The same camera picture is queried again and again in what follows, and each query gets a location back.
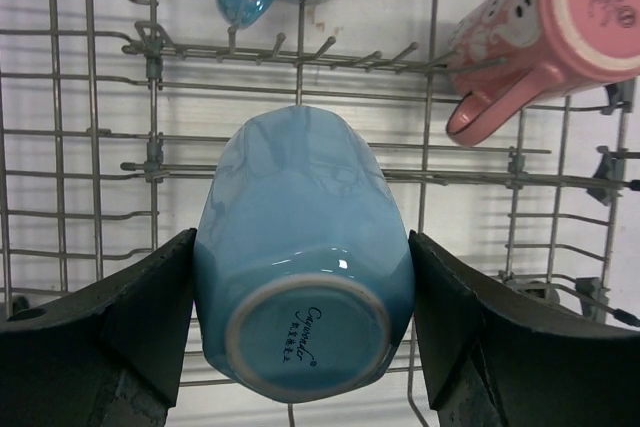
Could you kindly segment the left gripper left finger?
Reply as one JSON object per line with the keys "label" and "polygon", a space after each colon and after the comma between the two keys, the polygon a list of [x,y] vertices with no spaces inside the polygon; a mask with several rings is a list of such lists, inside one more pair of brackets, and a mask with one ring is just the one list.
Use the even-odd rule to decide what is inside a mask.
{"label": "left gripper left finger", "polygon": [[195,235],[3,320],[2,425],[164,425],[191,322]]}

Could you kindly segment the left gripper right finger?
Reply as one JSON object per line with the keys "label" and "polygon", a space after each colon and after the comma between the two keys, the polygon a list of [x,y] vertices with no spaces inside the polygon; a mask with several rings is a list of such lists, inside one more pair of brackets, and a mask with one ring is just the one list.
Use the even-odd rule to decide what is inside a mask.
{"label": "left gripper right finger", "polygon": [[518,293],[411,232],[415,325],[442,426],[636,426],[639,334]]}

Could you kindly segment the light blue faceted cup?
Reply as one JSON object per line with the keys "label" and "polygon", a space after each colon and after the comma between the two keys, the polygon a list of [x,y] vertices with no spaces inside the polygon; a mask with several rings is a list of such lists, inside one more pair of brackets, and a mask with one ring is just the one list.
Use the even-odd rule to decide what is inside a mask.
{"label": "light blue faceted cup", "polygon": [[311,106],[255,116],[231,137],[193,269],[205,359],[281,403],[377,381],[414,310],[408,235],[372,149]]}

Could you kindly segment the pink patterned mug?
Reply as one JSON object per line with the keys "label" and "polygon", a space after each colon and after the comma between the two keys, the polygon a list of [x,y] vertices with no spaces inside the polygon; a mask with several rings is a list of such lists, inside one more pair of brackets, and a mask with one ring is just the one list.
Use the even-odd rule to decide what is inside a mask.
{"label": "pink patterned mug", "polygon": [[637,77],[639,0],[486,0],[448,48],[446,133],[475,146],[531,103]]}

